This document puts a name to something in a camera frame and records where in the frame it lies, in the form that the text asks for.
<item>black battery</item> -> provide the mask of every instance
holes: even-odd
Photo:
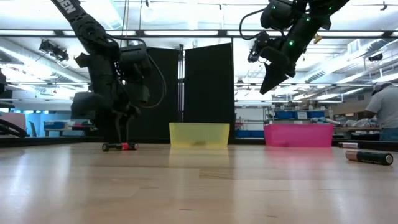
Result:
[[[108,152],[109,150],[116,151],[130,151],[138,150],[139,145],[136,143],[116,143],[116,144],[103,144],[102,151]]]
[[[367,162],[389,166],[394,162],[394,157],[390,153],[346,151],[346,158],[350,161]]]

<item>yellow bin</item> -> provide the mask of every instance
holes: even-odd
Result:
[[[229,124],[170,123],[170,142],[173,147],[226,147]]]

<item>blue bin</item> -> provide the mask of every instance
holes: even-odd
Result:
[[[251,131],[250,137],[252,137],[252,138],[263,138],[264,137],[264,131]]]
[[[301,112],[301,113],[303,113],[303,112],[304,112],[304,113],[307,113],[307,119],[310,118],[307,111],[294,111],[294,112],[293,112],[293,117],[294,117],[294,119],[299,119],[299,112]]]
[[[250,138],[250,131],[237,130],[236,137],[237,138]]]
[[[293,112],[292,111],[276,111],[275,119],[292,119]]]
[[[308,118],[324,118],[325,112],[324,111],[310,111],[308,112]]]

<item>battery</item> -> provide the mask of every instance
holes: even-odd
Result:
[[[394,157],[390,153],[363,152],[363,151],[346,151],[346,158],[349,161],[367,162],[389,166],[394,162]]]
[[[359,149],[359,144],[358,143],[350,143],[350,142],[339,142],[338,147],[349,148],[349,149]]]
[[[137,150],[138,144],[136,143],[117,143],[117,144],[103,144],[102,151],[108,152],[111,149],[118,151]]]

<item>pink bin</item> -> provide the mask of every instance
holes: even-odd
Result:
[[[267,146],[331,147],[331,124],[270,124],[264,126]]]

